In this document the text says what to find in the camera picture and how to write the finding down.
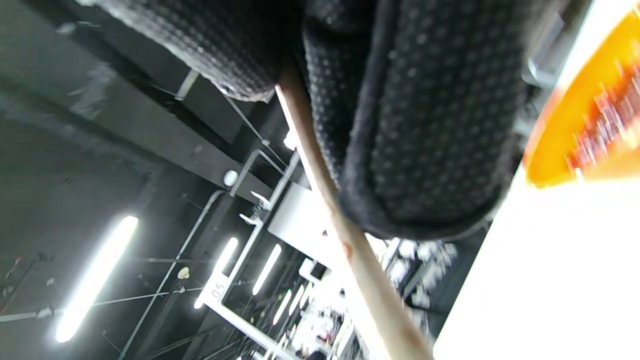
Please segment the person's right hand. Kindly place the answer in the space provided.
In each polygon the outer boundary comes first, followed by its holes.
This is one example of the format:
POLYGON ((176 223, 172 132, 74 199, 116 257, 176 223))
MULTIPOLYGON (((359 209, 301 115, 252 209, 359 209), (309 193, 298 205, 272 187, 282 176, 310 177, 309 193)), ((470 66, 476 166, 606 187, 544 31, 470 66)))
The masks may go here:
POLYGON ((345 216, 452 239, 506 189, 539 0, 87 0, 220 91, 261 101, 286 62, 345 216))

